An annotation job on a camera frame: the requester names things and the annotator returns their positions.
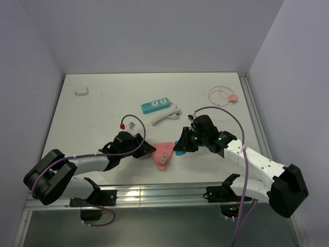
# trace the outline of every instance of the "power cord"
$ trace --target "power cord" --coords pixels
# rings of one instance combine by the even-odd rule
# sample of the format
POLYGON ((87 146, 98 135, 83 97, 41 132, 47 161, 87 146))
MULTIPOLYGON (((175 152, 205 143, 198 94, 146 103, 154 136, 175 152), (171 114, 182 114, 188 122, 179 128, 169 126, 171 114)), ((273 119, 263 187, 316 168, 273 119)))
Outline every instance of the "power cord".
POLYGON ((179 119, 179 116, 181 115, 181 109, 178 109, 177 105, 175 103, 171 102, 170 105, 175 105, 175 109, 170 111, 170 112, 167 112, 165 114, 162 114, 160 116, 157 116, 157 117, 153 118, 151 120, 152 125, 156 125, 158 122, 160 122, 160 121, 162 121, 166 118, 170 118, 170 119, 173 119, 173 120, 179 119))

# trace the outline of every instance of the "purple cable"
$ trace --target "purple cable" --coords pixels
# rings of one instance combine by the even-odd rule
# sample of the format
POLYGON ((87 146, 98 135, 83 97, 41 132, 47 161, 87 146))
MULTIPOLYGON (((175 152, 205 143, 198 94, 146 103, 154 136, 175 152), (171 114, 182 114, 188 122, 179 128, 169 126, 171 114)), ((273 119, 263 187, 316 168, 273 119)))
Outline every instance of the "purple cable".
POLYGON ((249 215, 251 214, 251 212, 255 209, 256 205, 258 203, 258 200, 254 199, 251 203, 251 207, 246 215, 246 217, 244 218, 244 220, 241 222, 241 224, 239 225, 239 231, 242 228, 243 224, 246 222, 247 218, 249 217, 249 215))
POLYGON ((144 136, 143 136, 143 140, 141 141, 141 143, 138 145, 137 148, 135 148, 134 150, 132 151, 129 151, 129 152, 126 152, 126 153, 115 153, 115 154, 112 154, 112 153, 100 153, 100 154, 83 154, 83 155, 77 155, 76 157, 74 156, 69 156, 69 157, 64 157, 64 158, 61 158, 59 159, 58 161, 55 161, 54 163, 52 163, 51 165, 49 165, 43 172, 41 172, 41 174, 39 175, 39 177, 35 180, 33 186, 32 186, 32 190, 31 190, 31 193, 32 193, 32 197, 34 199, 37 199, 36 196, 35 196, 35 190, 36 190, 36 186, 38 185, 40 179, 52 168, 54 167, 55 165, 59 164, 60 162, 63 162, 63 161, 67 161, 67 160, 72 160, 72 159, 75 159, 75 158, 89 158, 89 157, 95 157, 95 156, 109 156, 109 157, 112 157, 112 156, 123 156, 123 155, 128 155, 128 154, 131 154, 133 152, 135 152, 136 150, 138 150, 144 143, 144 140, 146 138, 146 128, 145 128, 145 125, 143 124, 143 122, 135 115, 132 115, 132 114, 128 114, 128 115, 125 115, 122 120, 121 120, 121 124, 123 123, 123 120, 126 118, 126 117, 134 117, 136 118, 142 125, 143 127, 143 131, 144 131, 144 136))
POLYGON ((106 208, 106 207, 102 207, 102 206, 95 206, 95 205, 92 205, 92 204, 89 204, 87 202, 85 202, 84 200, 81 200, 80 198, 75 198, 77 201, 87 205, 87 206, 90 206, 90 207, 96 207, 96 208, 99 208, 99 209, 102 209, 102 210, 106 210, 108 212, 111 212, 113 214, 113 219, 107 223, 104 223, 104 224, 92 224, 92 223, 89 223, 89 222, 86 222, 84 221, 83 223, 85 223, 86 225, 90 225, 90 226, 94 226, 94 227, 100 227, 100 226, 106 226, 106 225, 110 225, 114 222, 115 218, 117 217, 115 212, 109 208, 106 208))
MULTIPOLYGON (((241 134, 242 134, 242 140, 241 140, 241 142, 242 142, 242 146, 245 144, 245 131, 244 131, 241 123, 239 122, 239 120, 232 113, 230 113, 229 111, 227 111, 227 110, 225 110, 223 108, 213 107, 213 106, 210 106, 210 107, 201 107, 200 109, 197 109, 195 112, 197 113, 197 112, 199 112, 201 110, 204 110, 204 109, 218 109, 218 110, 221 110, 221 111, 227 113, 228 115, 230 115, 236 121, 236 123, 239 125, 239 127, 241 129, 241 134)), ((244 157, 245 162, 246 162, 246 174, 245 174, 245 182, 244 182, 243 189, 242 189, 241 203, 240 203, 240 208, 239 208, 239 216, 240 215, 242 216, 243 203, 244 203, 244 200, 245 200, 245 195, 246 195, 246 190, 247 190, 247 184, 248 184, 248 176, 249 176, 249 163, 248 163, 248 158, 247 158, 246 150, 245 149, 242 149, 242 153, 243 153, 243 157, 244 157)), ((237 223, 236 223, 236 226, 235 226, 235 230, 234 230, 234 235, 233 235, 233 240, 232 240, 232 243, 231 243, 231 247, 234 246, 235 241, 237 239, 237 234, 239 233, 239 230, 240 230, 240 224, 241 224, 242 217, 239 217, 239 216, 237 218, 237 223)))

